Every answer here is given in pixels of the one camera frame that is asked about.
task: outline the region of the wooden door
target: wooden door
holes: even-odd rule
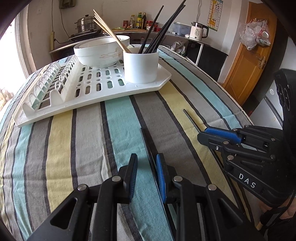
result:
[[[234,63],[223,84],[225,90],[243,105],[258,82],[268,60],[276,33],[275,14],[263,3],[249,2],[247,23],[252,19],[268,19],[270,46],[257,45],[251,51],[240,45]]]

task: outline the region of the electric kettle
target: electric kettle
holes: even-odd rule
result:
[[[193,22],[191,23],[191,31],[189,38],[194,40],[201,41],[202,39],[206,38],[209,35],[209,28],[206,25],[203,25],[201,23]],[[207,30],[207,33],[205,36],[203,36],[204,28]]]

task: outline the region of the kettle handle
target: kettle handle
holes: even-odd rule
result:
[[[207,30],[206,35],[204,37],[202,36],[202,38],[204,39],[204,38],[206,38],[209,35],[209,27],[206,26],[206,25],[203,25],[202,28],[205,28]]]

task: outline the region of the stainless steel pot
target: stainless steel pot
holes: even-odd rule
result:
[[[95,17],[89,16],[88,14],[85,17],[78,19],[76,22],[78,33],[89,31],[92,29],[101,29],[95,22]]]

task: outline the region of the dish rack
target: dish rack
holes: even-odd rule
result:
[[[44,118],[118,97],[159,90],[171,73],[158,64],[157,78],[148,84],[129,83],[124,78],[123,61],[102,69],[81,64],[74,55],[69,62],[52,63],[26,92],[13,114],[18,127]]]

